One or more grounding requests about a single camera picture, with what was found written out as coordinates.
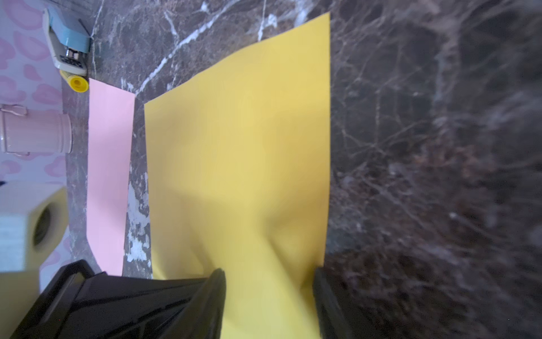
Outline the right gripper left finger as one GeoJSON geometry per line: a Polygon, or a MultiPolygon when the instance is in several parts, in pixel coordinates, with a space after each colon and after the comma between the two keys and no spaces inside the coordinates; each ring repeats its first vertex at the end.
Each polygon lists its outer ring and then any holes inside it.
{"type": "Polygon", "coordinates": [[[222,330],[227,292],[225,272],[218,268],[206,279],[161,338],[216,338],[222,330]]]}

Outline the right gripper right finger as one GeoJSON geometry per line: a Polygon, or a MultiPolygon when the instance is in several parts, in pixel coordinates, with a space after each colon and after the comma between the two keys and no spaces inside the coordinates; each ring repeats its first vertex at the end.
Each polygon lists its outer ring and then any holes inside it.
{"type": "Polygon", "coordinates": [[[339,281],[324,268],[316,268],[313,279],[321,338],[355,338],[347,316],[347,294],[339,281]]]}

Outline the yellow paper sheet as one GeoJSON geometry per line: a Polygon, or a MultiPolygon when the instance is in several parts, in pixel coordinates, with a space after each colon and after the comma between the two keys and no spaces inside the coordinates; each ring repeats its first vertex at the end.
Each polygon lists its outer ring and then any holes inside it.
{"type": "Polygon", "coordinates": [[[330,194],[330,15],[145,105],[154,278],[225,272],[223,338],[319,338],[330,194]]]}

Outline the pink paper sheet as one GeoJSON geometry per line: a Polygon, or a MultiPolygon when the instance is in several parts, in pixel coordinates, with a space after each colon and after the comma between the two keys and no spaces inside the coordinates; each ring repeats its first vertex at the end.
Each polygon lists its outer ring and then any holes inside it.
{"type": "Polygon", "coordinates": [[[90,79],[86,235],[102,271],[122,275],[135,95],[90,79]]]}

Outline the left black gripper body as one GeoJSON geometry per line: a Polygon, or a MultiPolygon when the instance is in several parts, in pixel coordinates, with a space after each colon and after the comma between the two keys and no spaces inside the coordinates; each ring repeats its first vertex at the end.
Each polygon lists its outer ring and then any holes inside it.
{"type": "Polygon", "coordinates": [[[63,266],[12,338],[161,338],[207,278],[148,280],[63,266]]]}

